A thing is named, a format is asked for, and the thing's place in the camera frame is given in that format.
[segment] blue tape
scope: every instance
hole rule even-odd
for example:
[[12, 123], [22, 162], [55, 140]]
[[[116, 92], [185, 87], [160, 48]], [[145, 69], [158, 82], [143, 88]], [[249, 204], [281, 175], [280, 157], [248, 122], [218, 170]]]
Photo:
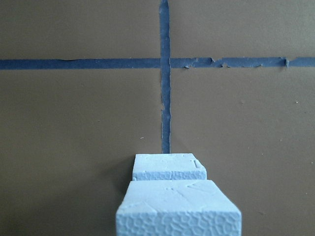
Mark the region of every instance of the blue tape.
[[172, 58], [171, 68], [200, 67], [313, 67], [315, 58], [297, 58], [289, 61], [286, 58]]
[[0, 70], [160, 68], [160, 59], [0, 60]]
[[161, 37], [161, 89], [162, 103], [162, 153], [170, 153], [171, 130], [171, 84], [170, 84], [170, 38], [169, 38], [169, 7], [167, 0], [161, 0], [159, 7]]

